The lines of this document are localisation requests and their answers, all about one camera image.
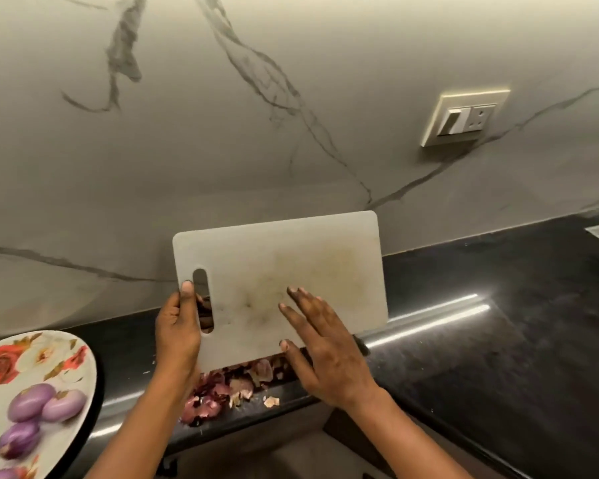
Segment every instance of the cutting board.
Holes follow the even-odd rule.
[[[288,286],[323,297],[352,333],[388,321],[372,211],[182,232],[173,250],[180,285],[207,274],[215,328],[202,334],[202,371],[279,353],[284,338],[303,346],[277,307],[293,304]]]

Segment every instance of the cutting board handle hole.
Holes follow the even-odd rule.
[[[200,329],[208,334],[215,328],[213,306],[211,305],[211,289],[206,271],[202,268],[193,272],[193,284],[197,299],[197,315],[200,318]]]

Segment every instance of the plate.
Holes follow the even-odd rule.
[[[9,403],[29,386],[46,382],[58,391],[77,388],[87,395],[76,417],[64,423],[41,422],[38,446],[21,459],[0,457],[0,469],[22,467],[21,479],[44,479],[80,430],[93,400],[96,375],[93,352],[70,333],[34,331],[0,340],[0,436],[13,425],[7,419]]]

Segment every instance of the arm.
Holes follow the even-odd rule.
[[[288,289],[304,316],[280,311],[306,344],[311,366],[290,340],[280,343],[306,391],[344,410],[400,479],[470,479],[435,441],[377,386],[351,334],[326,301]]]
[[[199,379],[200,349],[195,291],[185,281],[155,323],[156,369],[135,407],[86,479],[152,479],[184,401]]]

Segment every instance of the forearm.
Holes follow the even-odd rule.
[[[184,406],[181,373],[156,370],[87,479],[152,479]]]
[[[470,479],[382,388],[348,410],[399,479]]]

